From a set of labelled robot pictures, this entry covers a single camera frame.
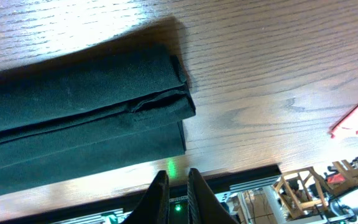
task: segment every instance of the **wooden table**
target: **wooden table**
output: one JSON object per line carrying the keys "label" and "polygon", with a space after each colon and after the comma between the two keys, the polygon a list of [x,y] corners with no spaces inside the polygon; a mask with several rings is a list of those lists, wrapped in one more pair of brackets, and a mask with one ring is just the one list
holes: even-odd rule
{"label": "wooden table", "polygon": [[358,155],[358,138],[328,135],[358,104],[358,1],[0,0],[0,71],[153,41],[190,79],[186,155],[0,196],[0,220],[146,189],[160,169],[178,184],[189,167],[288,171]]}

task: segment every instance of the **dark green cloth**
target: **dark green cloth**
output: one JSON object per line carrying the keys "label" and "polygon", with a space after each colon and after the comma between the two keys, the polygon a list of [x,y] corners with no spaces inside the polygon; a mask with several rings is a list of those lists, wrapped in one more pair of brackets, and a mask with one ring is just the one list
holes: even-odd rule
{"label": "dark green cloth", "polygon": [[0,85],[0,195],[184,154],[194,115],[160,45]]}

